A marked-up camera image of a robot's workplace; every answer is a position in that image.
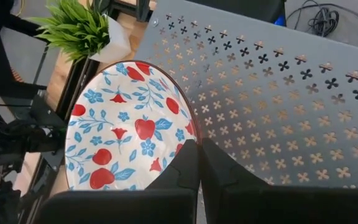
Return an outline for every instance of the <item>potted plant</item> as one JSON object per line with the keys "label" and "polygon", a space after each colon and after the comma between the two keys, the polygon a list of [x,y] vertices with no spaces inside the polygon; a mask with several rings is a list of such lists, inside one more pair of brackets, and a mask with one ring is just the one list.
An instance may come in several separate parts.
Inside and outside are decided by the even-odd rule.
{"label": "potted plant", "polygon": [[49,46],[61,47],[71,60],[86,57],[104,63],[120,60],[131,52],[124,29],[114,19],[102,15],[96,7],[78,0],[54,0],[47,6],[51,17],[32,18],[44,24],[37,37]]}

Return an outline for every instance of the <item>wooden table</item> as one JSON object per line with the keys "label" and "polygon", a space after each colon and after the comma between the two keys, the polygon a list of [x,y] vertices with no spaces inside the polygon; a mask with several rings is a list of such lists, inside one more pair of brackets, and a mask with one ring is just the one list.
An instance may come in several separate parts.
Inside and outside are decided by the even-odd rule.
{"label": "wooden table", "polygon": [[[86,4],[86,0],[79,0],[82,4]],[[126,0],[126,2],[135,4],[136,0]],[[150,8],[155,9],[156,2],[150,2]],[[135,17],[129,16],[127,14],[121,13],[117,19],[129,36],[131,43],[132,52],[127,55],[123,60],[128,60],[134,58],[136,50],[143,38],[145,29],[147,27],[146,22],[137,22]],[[50,83],[47,88],[47,102],[48,104],[55,109],[58,105],[60,95],[62,94],[63,88],[65,86],[67,75],[70,71],[72,65],[71,62],[66,62],[67,56],[65,54],[60,54],[55,65],[55,70],[52,73]],[[101,63],[99,70],[107,67],[111,63]],[[65,166],[61,166],[59,169],[58,176],[55,181],[55,185],[50,193],[50,196],[53,196],[59,192],[68,190],[66,170]]]}

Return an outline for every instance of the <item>green plant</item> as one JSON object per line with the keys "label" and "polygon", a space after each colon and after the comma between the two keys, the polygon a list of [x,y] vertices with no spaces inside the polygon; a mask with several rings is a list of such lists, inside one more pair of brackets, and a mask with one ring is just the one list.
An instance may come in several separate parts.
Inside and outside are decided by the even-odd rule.
{"label": "green plant", "polygon": [[109,43],[109,27],[102,16],[87,1],[87,7],[78,0],[54,0],[47,6],[51,17],[30,18],[43,25],[37,37],[48,40],[49,46],[61,47],[70,60],[81,60],[99,53]]}

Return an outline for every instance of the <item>floral plate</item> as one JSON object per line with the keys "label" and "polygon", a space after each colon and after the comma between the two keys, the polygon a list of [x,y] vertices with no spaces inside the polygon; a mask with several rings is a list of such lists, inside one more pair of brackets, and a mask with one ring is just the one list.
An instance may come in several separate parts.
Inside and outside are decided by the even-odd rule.
{"label": "floral plate", "polygon": [[74,190],[146,188],[187,139],[197,139],[189,104],[174,81],[140,61],[96,75],[67,130],[67,181]]}

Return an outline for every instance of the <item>perforated metal sheet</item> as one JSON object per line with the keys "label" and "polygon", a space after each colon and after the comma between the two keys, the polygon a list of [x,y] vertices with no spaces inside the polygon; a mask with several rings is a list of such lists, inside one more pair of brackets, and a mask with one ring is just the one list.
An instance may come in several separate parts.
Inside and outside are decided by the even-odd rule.
{"label": "perforated metal sheet", "polygon": [[167,71],[203,135],[261,179],[358,187],[357,47],[164,0],[136,59]]}

